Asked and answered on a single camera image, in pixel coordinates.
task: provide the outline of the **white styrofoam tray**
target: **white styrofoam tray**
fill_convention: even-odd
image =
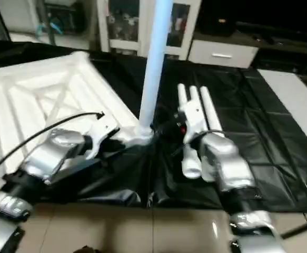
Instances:
[[[0,159],[45,126],[73,114],[101,111],[116,118],[121,128],[118,139],[134,138],[137,118],[90,63],[87,53],[0,68]],[[86,133],[93,120],[93,116],[78,118],[61,128]],[[1,177],[16,171],[40,138],[6,160],[0,167],[0,184]]]

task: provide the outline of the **white pole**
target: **white pole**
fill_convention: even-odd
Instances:
[[[151,124],[157,102],[172,7],[173,0],[156,0],[137,130],[138,137],[142,140],[149,141],[153,136]]]

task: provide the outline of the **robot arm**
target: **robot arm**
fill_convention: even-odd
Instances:
[[[54,129],[35,147],[17,171],[6,175],[0,189],[0,252],[14,252],[23,231],[18,226],[31,215],[46,186],[66,159],[85,155],[94,158],[101,142],[117,130],[114,118],[102,116],[88,135]]]
[[[202,160],[201,176],[216,183],[223,209],[230,215],[229,223],[236,237],[231,242],[232,252],[285,253],[251,169],[234,142],[222,133],[199,131],[205,121],[199,101],[187,102],[179,112],[184,114],[187,126],[184,144],[196,139],[192,147]]]

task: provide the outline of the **black tarp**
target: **black tarp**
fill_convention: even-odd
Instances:
[[[0,42],[0,67],[72,51]],[[138,116],[146,59],[90,53],[94,66]],[[266,206],[277,212],[307,212],[307,137],[262,76],[256,70],[166,60],[155,125],[176,112],[179,83],[209,88],[223,130],[250,164]],[[175,152],[181,140],[176,130],[154,145],[132,147],[53,185],[44,199],[221,209],[214,184],[183,177],[181,154]]]

